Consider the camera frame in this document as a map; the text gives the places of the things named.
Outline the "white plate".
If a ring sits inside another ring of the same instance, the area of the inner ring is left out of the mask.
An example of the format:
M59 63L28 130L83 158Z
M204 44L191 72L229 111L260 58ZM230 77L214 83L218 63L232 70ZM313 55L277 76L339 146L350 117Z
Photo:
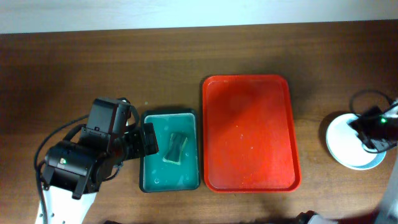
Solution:
M340 161L352 166L361 166L372 161L376 154L365 151L356 131L348 123L358 117L353 113L337 116L328 125L325 134L326 146Z
M376 154L375 158L372 161L370 161L369 163L367 163L365 165L361 165L361 166L352 166L348 163L344 163L344 162L340 161L331 151L330 151L330 154L337 162L339 162L341 165L343 165L349 169L369 170L369 169L373 169L373 168L377 167L384 160L387 152Z

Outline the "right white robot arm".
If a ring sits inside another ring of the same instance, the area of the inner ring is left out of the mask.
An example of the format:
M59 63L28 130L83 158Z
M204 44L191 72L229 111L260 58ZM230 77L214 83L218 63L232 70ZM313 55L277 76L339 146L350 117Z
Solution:
M397 147L397 100L388 98L387 102L389 106L385 110L373 106L348 123L367 153L382 154ZM397 164L379 204L375 222L397 223Z

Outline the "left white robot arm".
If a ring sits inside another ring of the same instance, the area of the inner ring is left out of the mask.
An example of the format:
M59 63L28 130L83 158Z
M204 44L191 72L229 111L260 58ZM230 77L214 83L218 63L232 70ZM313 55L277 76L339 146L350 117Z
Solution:
M154 126L139 120L126 98L93 101L90 112L51 132L71 129L40 161L34 155L39 208L36 223L82 223L101 184L124 162L158 153Z

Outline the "green yellow sponge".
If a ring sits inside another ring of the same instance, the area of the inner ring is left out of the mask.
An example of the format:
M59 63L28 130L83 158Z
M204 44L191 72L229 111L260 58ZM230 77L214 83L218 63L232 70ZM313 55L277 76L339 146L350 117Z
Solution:
M163 157L164 162L180 165L182 152L188 141L184 133L172 133L169 141L169 148Z

